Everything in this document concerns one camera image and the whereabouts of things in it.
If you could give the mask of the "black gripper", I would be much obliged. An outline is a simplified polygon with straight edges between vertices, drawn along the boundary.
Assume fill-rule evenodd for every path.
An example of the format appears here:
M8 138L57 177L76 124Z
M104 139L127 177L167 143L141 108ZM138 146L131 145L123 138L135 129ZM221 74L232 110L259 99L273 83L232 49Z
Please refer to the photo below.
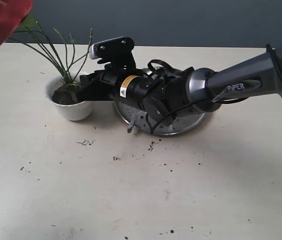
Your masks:
M109 68L79 76L82 88L75 93L78 102L117 101L142 105L156 81L141 69Z

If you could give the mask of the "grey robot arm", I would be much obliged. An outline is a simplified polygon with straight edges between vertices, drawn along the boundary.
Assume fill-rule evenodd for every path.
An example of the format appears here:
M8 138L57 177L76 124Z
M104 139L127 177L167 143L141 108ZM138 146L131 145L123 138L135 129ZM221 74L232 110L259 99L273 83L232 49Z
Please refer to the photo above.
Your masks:
M166 126L177 117L211 113L221 105L250 97L278 94L282 98L282 46L268 44L265 53L222 71L206 67L180 70L160 59L140 69L133 49L129 37L93 44L89 57L104 69L82 74L72 98L78 102L117 101Z

